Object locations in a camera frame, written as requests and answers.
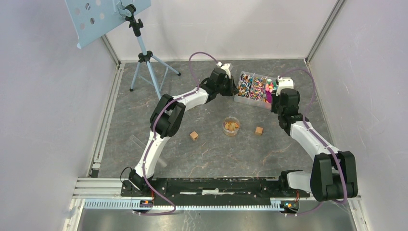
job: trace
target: plastic organizer box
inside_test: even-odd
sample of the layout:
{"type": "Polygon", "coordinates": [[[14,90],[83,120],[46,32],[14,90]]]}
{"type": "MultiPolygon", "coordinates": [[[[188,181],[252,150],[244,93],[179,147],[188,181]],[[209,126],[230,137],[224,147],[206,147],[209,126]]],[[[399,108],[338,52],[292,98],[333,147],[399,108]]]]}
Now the plastic organizer box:
{"type": "Polygon", "coordinates": [[[242,71],[237,86],[238,94],[234,96],[234,101],[271,109],[272,105],[267,102],[265,91],[268,79],[271,79],[272,82],[276,81],[276,78],[242,71]]]}

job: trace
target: tripod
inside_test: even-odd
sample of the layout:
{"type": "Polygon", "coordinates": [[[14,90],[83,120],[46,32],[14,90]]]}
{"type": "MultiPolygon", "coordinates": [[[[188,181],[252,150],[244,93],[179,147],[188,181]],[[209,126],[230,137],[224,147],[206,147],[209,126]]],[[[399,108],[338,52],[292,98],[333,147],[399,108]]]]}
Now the tripod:
{"type": "Polygon", "coordinates": [[[141,53],[138,55],[138,57],[139,57],[138,65],[136,66],[135,75],[133,76],[132,84],[130,85],[130,91],[133,91],[133,87],[135,86],[136,78],[140,77],[144,81],[148,82],[150,85],[154,86],[154,89],[156,90],[157,96],[160,99],[161,98],[160,91],[161,91],[161,89],[163,87],[163,83],[165,82],[165,78],[166,78],[166,75],[168,73],[168,70],[170,69],[171,71],[176,73],[178,76],[181,76],[181,73],[179,71],[176,71],[174,68],[170,67],[168,64],[163,62],[161,59],[157,58],[155,55],[153,55],[153,52],[146,50],[146,47],[144,46],[143,39],[141,38],[141,32],[140,32],[140,29],[143,28],[143,23],[142,23],[142,21],[140,19],[136,22],[136,19],[135,19],[134,15],[133,15],[134,12],[136,11],[136,8],[133,5],[129,5],[125,9],[129,10],[131,12],[131,17],[126,16],[125,19],[126,19],[126,21],[130,22],[129,28],[131,27],[133,29],[133,32],[134,32],[136,38],[138,39],[138,42],[139,42],[139,45],[140,45],[140,48],[141,48],[141,53]],[[157,84],[157,79],[156,79],[156,76],[154,74],[152,64],[150,63],[150,58],[154,58],[156,61],[158,61],[159,63],[163,64],[166,67],[166,72],[165,72],[165,75],[163,77],[162,84],[160,85],[160,88],[159,88],[159,85],[157,84]],[[146,63],[147,64],[147,68],[149,69],[150,76],[152,77],[151,82],[148,81],[147,79],[143,78],[142,76],[138,76],[139,68],[140,68],[141,63],[146,63]]]}

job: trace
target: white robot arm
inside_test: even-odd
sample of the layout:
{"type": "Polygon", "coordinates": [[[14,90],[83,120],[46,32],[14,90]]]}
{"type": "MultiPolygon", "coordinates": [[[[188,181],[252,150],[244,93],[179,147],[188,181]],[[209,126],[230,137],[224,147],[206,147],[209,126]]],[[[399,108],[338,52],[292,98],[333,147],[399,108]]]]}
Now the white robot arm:
{"type": "MultiPolygon", "coordinates": [[[[220,67],[215,68],[211,76],[205,79],[199,88],[183,94],[188,96],[171,97],[165,94],[160,99],[150,119],[151,128],[153,128],[153,124],[163,108],[174,99],[180,98],[173,102],[167,108],[166,113],[163,113],[159,118],[155,132],[160,136],[156,135],[155,137],[153,130],[150,132],[148,145],[143,156],[129,175],[129,181],[133,186],[141,191],[147,188],[143,178],[143,166],[145,167],[146,178],[151,180],[163,147],[170,137],[178,131],[185,111],[208,103],[217,94],[232,96],[237,92],[233,78],[230,76],[230,65],[218,64],[218,66],[220,67]]],[[[357,196],[357,174],[353,154],[351,152],[341,152],[329,144],[313,129],[307,118],[303,119],[303,115],[298,113],[299,92],[293,89],[291,79],[285,78],[284,83],[281,83],[281,80],[283,79],[278,79],[276,82],[279,92],[273,92],[272,94],[272,112],[279,115],[280,127],[299,142],[314,160],[311,173],[301,170],[283,171],[280,176],[282,189],[300,189],[312,193],[318,201],[343,198],[343,188],[339,174],[336,171],[337,167],[329,151],[331,149],[341,162],[348,197],[357,196]]]]}

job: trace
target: gray marble floor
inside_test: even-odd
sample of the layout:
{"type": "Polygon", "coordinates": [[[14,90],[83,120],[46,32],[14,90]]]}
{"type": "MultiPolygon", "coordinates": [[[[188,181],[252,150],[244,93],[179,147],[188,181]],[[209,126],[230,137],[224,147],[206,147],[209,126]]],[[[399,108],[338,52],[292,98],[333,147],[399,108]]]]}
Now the gray marble floor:
{"type": "MultiPolygon", "coordinates": [[[[236,82],[241,71],[276,77],[292,68],[305,68],[303,60],[239,60],[232,63],[236,82]]],[[[192,90],[194,81],[187,62],[169,62],[182,73],[169,72],[162,94],[178,95],[192,90]]],[[[209,77],[214,62],[196,61],[192,64],[202,80],[209,77]]],[[[153,63],[159,82],[165,67],[153,63]]],[[[149,136],[149,119],[158,102],[153,86],[140,78],[135,90],[129,91],[136,64],[128,63],[122,76],[115,111],[104,149],[100,178],[118,178],[123,168],[134,167],[143,153],[143,143],[149,136]]],[[[146,65],[141,75],[150,79],[146,65]]],[[[290,75],[301,94],[300,112],[310,100],[312,84],[308,75],[296,72],[290,75]]],[[[318,100],[313,102],[307,117],[315,129],[330,141],[318,100]]],[[[278,125],[278,116],[269,110],[237,103],[233,97],[217,96],[208,104],[198,106],[184,114],[178,133],[172,137],[155,169],[156,177],[222,177],[222,176],[277,176],[283,170],[310,171],[312,160],[302,147],[292,140],[278,125]],[[241,128],[235,137],[222,132],[221,123],[228,117],[239,119],[241,128]],[[254,134],[263,127],[262,136],[254,134]],[[193,141],[189,134],[196,131],[199,138],[193,141]]]]}

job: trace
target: small wooden block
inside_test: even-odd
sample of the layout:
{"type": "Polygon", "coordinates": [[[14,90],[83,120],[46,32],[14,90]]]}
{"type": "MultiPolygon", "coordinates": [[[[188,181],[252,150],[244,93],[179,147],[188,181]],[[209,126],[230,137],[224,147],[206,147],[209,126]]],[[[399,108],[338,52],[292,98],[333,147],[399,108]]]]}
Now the small wooden block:
{"type": "Polygon", "coordinates": [[[262,131],[263,131],[263,130],[264,130],[264,129],[261,128],[261,127],[256,127],[256,129],[255,129],[255,135],[258,135],[258,136],[262,135],[262,131]]]}
{"type": "Polygon", "coordinates": [[[197,132],[193,131],[193,132],[190,134],[190,137],[192,138],[193,141],[196,140],[196,139],[198,138],[197,132]]]}

